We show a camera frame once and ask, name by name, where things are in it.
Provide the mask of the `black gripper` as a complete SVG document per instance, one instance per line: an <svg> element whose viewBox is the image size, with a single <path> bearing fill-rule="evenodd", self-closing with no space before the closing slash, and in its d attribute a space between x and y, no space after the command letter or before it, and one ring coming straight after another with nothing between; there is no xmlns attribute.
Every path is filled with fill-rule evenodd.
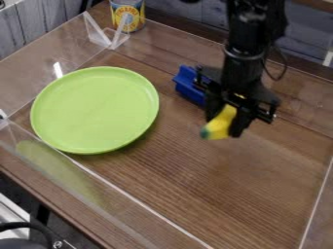
<svg viewBox="0 0 333 249"><path fill-rule="evenodd" d="M213 81L207 89L207 121L229 104L236 108L229 135L239 138L253 120L271 124L281 100L263 83L265 53L247 54L227 49L223 68L199 66L197 71Z"/></svg>

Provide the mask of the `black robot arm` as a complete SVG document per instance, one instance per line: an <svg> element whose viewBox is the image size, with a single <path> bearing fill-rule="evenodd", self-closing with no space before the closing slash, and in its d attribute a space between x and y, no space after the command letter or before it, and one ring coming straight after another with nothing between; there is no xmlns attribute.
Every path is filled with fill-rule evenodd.
<svg viewBox="0 0 333 249"><path fill-rule="evenodd" d="M264 85L267 58L284 36L285 0L227 0L229 37L219 78L207 82L205 68L196 68L194 83L205 90L205 139L239 138L252 122L272 123L281 100Z"/></svg>

